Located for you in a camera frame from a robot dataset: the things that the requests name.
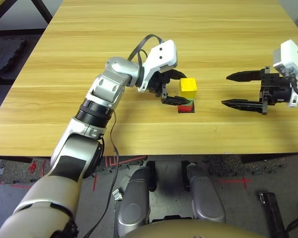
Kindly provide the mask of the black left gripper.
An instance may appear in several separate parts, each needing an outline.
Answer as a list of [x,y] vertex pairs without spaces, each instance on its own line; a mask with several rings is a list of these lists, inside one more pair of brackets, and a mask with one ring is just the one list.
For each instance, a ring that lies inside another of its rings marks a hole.
[[181,78],[187,78],[187,76],[177,70],[169,70],[164,73],[155,72],[149,81],[149,92],[154,93],[156,97],[161,97],[161,102],[166,105],[180,106],[188,104],[190,100],[180,96],[169,97],[166,91],[166,85],[170,82],[170,79],[180,80]]

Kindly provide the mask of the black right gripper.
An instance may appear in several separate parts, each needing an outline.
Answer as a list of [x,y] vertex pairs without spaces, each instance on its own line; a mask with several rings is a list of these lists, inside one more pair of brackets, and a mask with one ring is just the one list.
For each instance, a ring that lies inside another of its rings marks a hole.
[[288,103],[291,98],[292,88],[288,79],[280,77],[278,73],[270,73],[270,68],[261,70],[240,71],[230,74],[227,80],[236,82],[249,82],[261,80],[259,102],[245,99],[223,100],[222,104],[240,111],[258,112],[266,115],[268,106],[276,103]]

